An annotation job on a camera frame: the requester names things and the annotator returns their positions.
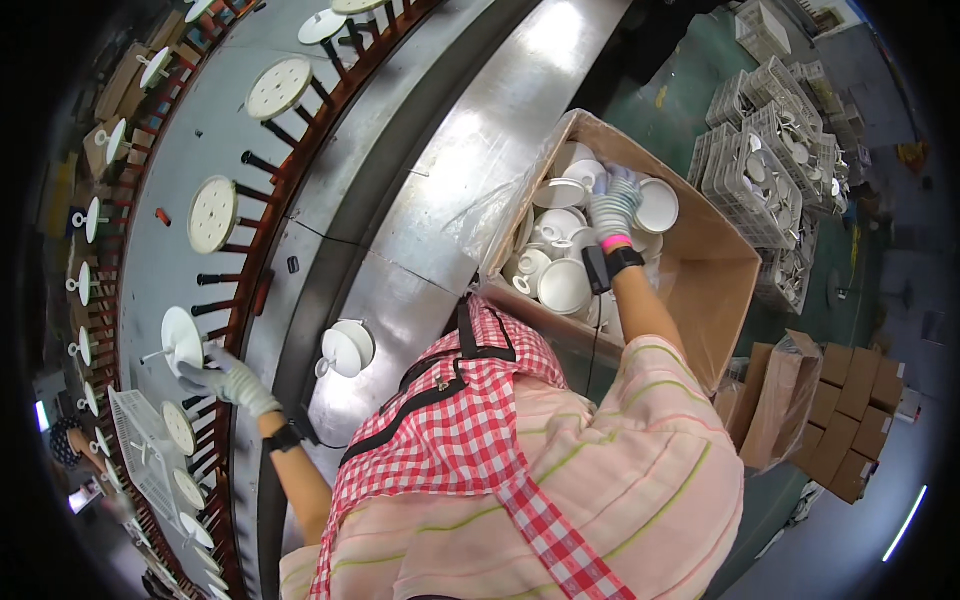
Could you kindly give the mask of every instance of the hand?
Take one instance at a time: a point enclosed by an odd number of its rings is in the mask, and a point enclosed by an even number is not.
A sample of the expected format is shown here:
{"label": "hand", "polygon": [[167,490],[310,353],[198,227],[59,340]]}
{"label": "hand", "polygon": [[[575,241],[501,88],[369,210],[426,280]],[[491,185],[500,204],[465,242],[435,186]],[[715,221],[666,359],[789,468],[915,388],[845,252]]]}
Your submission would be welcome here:
{"label": "hand", "polygon": [[280,403],[256,378],[247,365],[219,346],[210,347],[210,356],[217,361],[217,369],[197,369],[187,363],[177,363],[180,386],[197,396],[216,395],[222,400],[246,406],[254,419],[272,411],[282,411]]}
{"label": "hand", "polygon": [[600,244],[615,235],[629,238],[636,209],[640,206],[636,173],[614,163],[608,163],[606,167],[610,174],[606,190],[595,188],[589,203],[590,219]]}

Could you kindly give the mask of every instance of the white ceramic cup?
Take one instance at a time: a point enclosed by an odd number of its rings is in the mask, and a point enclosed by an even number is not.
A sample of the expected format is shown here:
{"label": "white ceramic cup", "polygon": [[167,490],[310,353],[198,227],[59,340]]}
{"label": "white ceramic cup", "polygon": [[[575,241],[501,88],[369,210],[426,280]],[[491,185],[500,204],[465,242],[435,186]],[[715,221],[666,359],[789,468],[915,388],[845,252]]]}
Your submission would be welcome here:
{"label": "white ceramic cup", "polygon": [[572,315],[589,308],[590,281],[583,263],[561,258],[540,274],[537,285],[540,303],[558,315]]}

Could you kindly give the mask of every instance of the perforated disc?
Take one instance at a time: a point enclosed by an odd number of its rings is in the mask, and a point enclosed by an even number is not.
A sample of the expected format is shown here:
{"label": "perforated disc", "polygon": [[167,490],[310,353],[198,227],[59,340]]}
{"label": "perforated disc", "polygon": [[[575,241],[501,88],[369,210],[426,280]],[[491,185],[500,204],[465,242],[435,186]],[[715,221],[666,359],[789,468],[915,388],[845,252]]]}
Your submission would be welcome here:
{"label": "perforated disc", "polygon": [[200,254],[220,250],[237,220],[237,192],[233,181],[214,175],[193,195],[187,216],[186,234],[190,247]]}
{"label": "perforated disc", "polygon": [[163,413],[163,422],[167,425],[170,439],[177,445],[177,449],[186,456],[193,456],[197,451],[197,434],[193,431],[193,423],[186,416],[183,409],[173,402],[164,402],[160,407]]}
{"label": "perforated disc", "polygon": [[312,77],[313,67],[304,57],[289,57],[267,67],[247,95],[247,114],[258,121],[278,117],[300,100]]}
{"label": "perforated disc", "polygon": [[201,490],[200,484],[194,481],[193,477],[190,476],[190,473],[186,472],[182,468],[174,468],[174,481],[177,482],[177,487],[180,489],[180,493],[183,494],[183,498],[190,506],[198,511],[204,509],[206,506],[204,491]]}

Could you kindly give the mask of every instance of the cardboard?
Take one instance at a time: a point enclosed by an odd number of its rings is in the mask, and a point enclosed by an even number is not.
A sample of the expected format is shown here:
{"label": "cardboard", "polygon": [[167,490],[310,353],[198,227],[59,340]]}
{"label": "cardboard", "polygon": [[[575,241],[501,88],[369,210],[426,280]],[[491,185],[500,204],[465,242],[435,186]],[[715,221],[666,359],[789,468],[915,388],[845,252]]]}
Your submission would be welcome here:
{"label": "cardboard", "polygon": [[766,470],[800,449],[820,382],[823,355],[810,336],[786,330],[775,347],[740,459]]}
{"label": "cardboard", "polygon": [[817,444],[817,449],[813,451],[813,457],[805,469],[806,474],[823,487],[829,488],[837,470],[840,469],[840,464],[847,456],[847,451],[853,444],[853,438],[856,437],[859,426],[860,423],[850,417],[833,413],[830,425],[820,439],[820,443]]}
{"label": "cardboard", "polygon": [[727,428],[728,432],[730,431],[732,418],[746,390],[747,386],[736,379],[724,377],[720,381],[720,388],[713,399],[713,410],[717,412],[720,421],[723,422],[723,426]]}
{"label": "cardboard", "polygon": [[869,459],[879,459],[880,452],[883,451],[883,445],[887,443],[887,435],[890,433],[893,422],[892,415],[888,415],[873,406],[867,407],[867,412],[863,414],[863,421],[860,422],[860,427],[856,430],[856,438],[853,439],[852,448]]}
{"label": "cardboard", "polygon": [[811,423],[820,427],[827,427],[830,423],[830,417],[836,410],[837,401],[840,400],[840,388],[831,386],[826,381],[817,383],[817,393],[813,397],[813,408],[810,410]]}
{"label": "cardboard", "polygon": [[[565,348],[585,356],[592,354],[594,328],[555,315],[499,276],[513,253],[514,235],[526,217],[537,187],[567,140],[586,144],[598,160],[616,162],[664,180],[677,193],[680,216],[676,225],[663,235],[658,296],[677,323],[690,370],[704,392],[712,394],[724,375],[750,307],[760,257],[684,178],[623,132],[584,110],[572,110],[561,119],[545,141],[540,157],[531,165],[528,177],[518,185],[490,251],[481,260],[480,294]],[[600,332],[595,348],[599,362],[617,367],[624,343]]]}
{"label": "cardboard", "polygon": [[827,349],[824,351],[824,369],[820,373],[820,378],[842,388],[847,382],[847,371],[850,369],[852,359],[853,348],[827,344]]}
{"label": "cardboard", "polygon": [[813,452],[816,451],[817,445],[823,437],[824,430],[820,427],[813,423],[804,425],[804,437],[800,449],[790,457],[790,462],[806,473],[810,465],[810,460],[813,458]]}
{"label": "cardboard", "polygon": [[876,370],[880,366],[880,355],[865,348],[855,348],[847,382],[840,393],[837,411],[856,420],[863,420],[863,413],[870,404],[870,393],[874,388]]}
{"label": "cardboard", "polygon": [[849,450],[827,489],[848,504],[860,499],[874,469],[874,461]]}
{"label": "cardboard", "polygon": [[744,377],[743,397],[740,398],[740,404],[731,416],[731,423],[727,427],[727,432],[730,434],[733,445],[738,452],[747,440],[750,423],[754,421],[756,406],[760,402],[760,392],[763,391],[763,379],[767,375],[767,365],[770,364],[770,356],[773,353],[773,344],[754,343],[754,350],[750,355],[750,365],[747,367],[747,374]]}
{"label": "cardboard", "polygon": [[903,363],[884,358],[876,369],[874,388],[870,392],[870,405],[889,415],[897,413],[900,396],[903,394]]}

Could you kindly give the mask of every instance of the round white stand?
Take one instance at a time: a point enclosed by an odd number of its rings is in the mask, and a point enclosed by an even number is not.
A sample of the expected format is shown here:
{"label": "round white stand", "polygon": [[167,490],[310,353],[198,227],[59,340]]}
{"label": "round white stand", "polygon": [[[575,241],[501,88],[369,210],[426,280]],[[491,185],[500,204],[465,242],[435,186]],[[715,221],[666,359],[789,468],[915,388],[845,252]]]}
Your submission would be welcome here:
{"label": "round white stand", "polygon": [[197,434],[193,431],[190,418],[176,402],[164,402],[160,412],[163,414],[163,422],[167,425],[167,433],[177,445],[177,449],[186,456],[193,456],[197,451]]}
{"label": "round white stand", "polygon": [[179,306],[171,306],[163,315],[160,327],[160,343],[164,348],[172,348],[166,353],[167,364],[174,377],[180,378],[178,363],[186,363],[197,369],[204,367],[204,342],[200,331],[190,318],[190,313]]}
{"label": "round white stand", "polygon": [[313,67],[304,57],[285,57],[267,67],[247,94],[247,114],[266,121],[283,114],[300,101],[310,86]]}
{"label": "round white stand", "polygon": [[210,578],[210,581],[212,581],[217,588],[230,589],[230,586],[228,586],[227,582],[220,578],[218,573],[213,573],[209,569],[204,569],[204,571],[206,571],[206,576]]}
{"label": "round white stand", "polygon": [[140,56],[136,57],[136,59],[147,65],[147,68],[143,71],[143,75],[140,77],[140,89],[153,87],[161,77],[170,77],[170,73],[164,70],[167,68],[170,60],[173,59],[173,56],[170,54],[170,46],[157,52],[156,56],[152,59],[147,60],[146,57]]}
{"label": "round white stand", "polygon": [[206,507],[206,497],[200,484],[194,481],[193,476],[182,468],[174,468],[174,481],[183,494],[183,499],[187,504],[197,509],[203,510]]}
{"label": "round white stand", "polygon": [[237,221],[237,192],[233,181],[215,175],[193,195],[186,219],[190,246],[200,254],[220,250]]}
{"label": "round white stand", "polygon": [[84,397],[77,400],[77,408],[83,410],[89,407],[94,417],[100,417],[100,405],[97,404],[97,395],[93,391],[93,386],[89,382],[84,382]]}
{"label": "round white stand", "polygon": [[330,8],[338,14],[361,14],[370,12],[392,0],[333,0]]}
{"label": "round white stand", "polygon": [[197,553],[197,556],[200,557],[200,560],[206,564],[214,573],[219,575],[224,572],[224,568],[220,566],[220,563],[217,563],[212,556],[210,556],[206,550],[202,549],[200,546],[193,547],[194,552]]}
{"label": "round white stand", "polygon": [[100,450],[103,450],[104,454],[106,454],[108,458],[112,458],[110,455],[110,447],[107,445],[107,442],[112,440],[113,436],[104,436],[104,432],[100,427],[94,427],[93,432],[97,436],[97,441],[90,442],[90,451],[96,454]]}
{"label": "round white stand", "polygon": [[188,515],[187,513],[180,513],[180,523],[183,524],[183,528],[186,529],[189,538],[196,540],[197,543],[200,543],[207,548],[213,547],[213,538],[209,533],[207,533],[207,531],[196,518]]}
{"label": "round white stand", "polygon": [[79,212],[73,214],[73,227],[81,228],[86,225],[86,243],[92,244],[97,239],[97,227],[101,223],[109,223],[109,219],[100,218],[100,199],[94,198],[90,201],[90,208],[86,210],[86,216]]}
{"label": "round white stand", "polygon": [[86,332],[86,327],[84,326],[80,327],[80,333],[77,335],[77,341],[77,344],[71,344],[68,346],[66,351],[70,356],[76,356],[77,351],[79,351],[84,360],[84,364],[89,367],[90,363],[93,362],[92,356],[90,355],[90,348],[96,346],[97,343],[90,343],[90,334]]}
{"label": "round white stand", "polygon": [[77,275],[77,278],[66,280],[66,291],[80,292],[80,303],[83,306],[87,306],[90,304],[91,285],[100,285],[100,282],[90,280],[90,265],[84,261],[84,264],[80,266],[80,274]]}
{"label": "round white stand", "polygon": [[319,44],[325,39],[336,36],[344,25],[347,25],[347,18],[342,14],[337,14],[331,9],[320,11],[300,26],[297,39],[306,46]]}
{"label": "round white stand", "polygon": [[194,2],[193,6],[187,12],[186,17],[183,20],[187,23],[193,23],[201,17],[204,13],[209,14],[210,16],[216,16],[216,14],[210,9],[213,6],[213,3],[217,0],[197,0]]}

